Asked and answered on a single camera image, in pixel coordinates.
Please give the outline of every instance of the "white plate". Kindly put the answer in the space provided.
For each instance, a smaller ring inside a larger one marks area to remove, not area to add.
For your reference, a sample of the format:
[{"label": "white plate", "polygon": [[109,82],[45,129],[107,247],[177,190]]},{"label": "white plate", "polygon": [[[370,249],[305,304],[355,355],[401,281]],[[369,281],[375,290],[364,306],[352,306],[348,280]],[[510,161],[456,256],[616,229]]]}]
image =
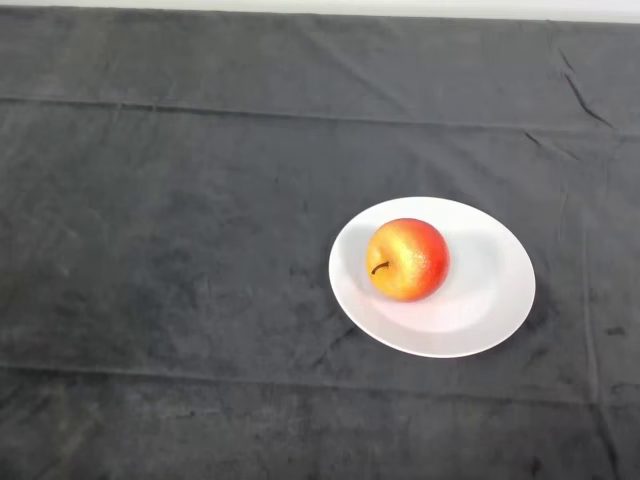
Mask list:
[{"label": "white plate", "polygon": [[[417,302],[384,297],[366,272],[369,239],[396,218],[432,224],[451,253],[443,285]],[[342,309],[373,338],[441,358],[472,355],[509,338],[527,318],[536,289],[531,260],[504,225],[469,205],[432,197],[390,200],[354,217],[333,244],[329,278]]]}]

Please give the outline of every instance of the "gray cloth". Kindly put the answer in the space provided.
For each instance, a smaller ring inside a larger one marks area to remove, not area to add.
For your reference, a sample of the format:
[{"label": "gray cloth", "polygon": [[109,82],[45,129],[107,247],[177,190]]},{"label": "gray cloth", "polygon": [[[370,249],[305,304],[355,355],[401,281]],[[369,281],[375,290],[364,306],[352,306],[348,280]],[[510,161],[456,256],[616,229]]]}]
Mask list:
[{"label": "gray cloth", "polygon": [[[640,28],[0,9],[0,478],[640,477]],[[516,334],[392,350],[342,226],[504,223]]]}]

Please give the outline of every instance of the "dark tablecloth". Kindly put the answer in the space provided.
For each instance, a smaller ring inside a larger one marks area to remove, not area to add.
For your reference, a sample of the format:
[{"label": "dark tablecloth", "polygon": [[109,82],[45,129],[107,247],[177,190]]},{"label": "dark tablecloth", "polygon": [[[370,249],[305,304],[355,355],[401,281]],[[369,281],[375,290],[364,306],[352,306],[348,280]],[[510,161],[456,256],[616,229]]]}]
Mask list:
[{"label": "dark tablecloth", "polygon": [[[640,478],[640,27],[0,9],[0,478]],[[353,326],[425,195],[537,276],[500,346]]]}]

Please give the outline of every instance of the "red apple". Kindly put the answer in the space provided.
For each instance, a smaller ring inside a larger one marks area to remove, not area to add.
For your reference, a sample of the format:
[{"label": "red apple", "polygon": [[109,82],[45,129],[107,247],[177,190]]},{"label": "red apple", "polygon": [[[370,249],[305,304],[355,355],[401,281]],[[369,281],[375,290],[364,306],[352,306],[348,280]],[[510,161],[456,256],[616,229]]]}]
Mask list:
[{"label": "red apple", "polygon": [[367,248],[369,279],[396,300],[418,300],[435,292],[449,272],[449,263],[444,237],[415,218],[385,223]]}]

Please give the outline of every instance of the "apple stem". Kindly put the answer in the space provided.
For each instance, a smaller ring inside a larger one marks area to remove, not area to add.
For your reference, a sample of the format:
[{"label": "apple stem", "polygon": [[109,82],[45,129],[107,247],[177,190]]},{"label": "apple stem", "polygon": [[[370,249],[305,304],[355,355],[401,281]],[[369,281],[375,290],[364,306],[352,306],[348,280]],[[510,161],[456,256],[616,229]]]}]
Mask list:
[{"label": "apple stem", "polygon": [[381,264],[380,264],[380,265],[378,265],[376,268],[374,268],[373,270],[371,270],[371,275],[375,275],[379,268],[382,268],[382,267],[388,267],[388,266],[389,266],[389,262],[381,263]]}]

